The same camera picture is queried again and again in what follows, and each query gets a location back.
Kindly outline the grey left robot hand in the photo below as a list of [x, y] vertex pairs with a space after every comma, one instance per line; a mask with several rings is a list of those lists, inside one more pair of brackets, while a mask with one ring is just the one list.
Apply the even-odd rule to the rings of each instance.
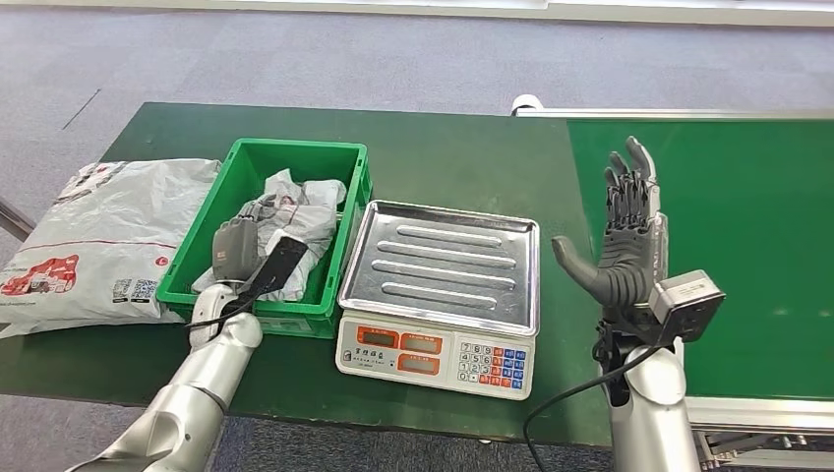
[[243, 284], [259, 268], [259, 224], [275, 216], [276, 194], [266, 194], [245, 203], [238, 213], [215, 231], [211, 270], [218, 282]]

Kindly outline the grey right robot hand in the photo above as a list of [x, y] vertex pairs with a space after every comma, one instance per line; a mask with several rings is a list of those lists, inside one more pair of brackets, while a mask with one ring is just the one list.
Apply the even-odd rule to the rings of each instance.
[[598, 261], [580, 257], [568, 237], [552, 238], [558, 264], [606, 308], [646, 302], [662, 259], [657, 242], [661, 201], [656, 166], [636, 137], [628, 137], [625, 147], [630, 162], [612, 151], [604, 170], [607, 221]]

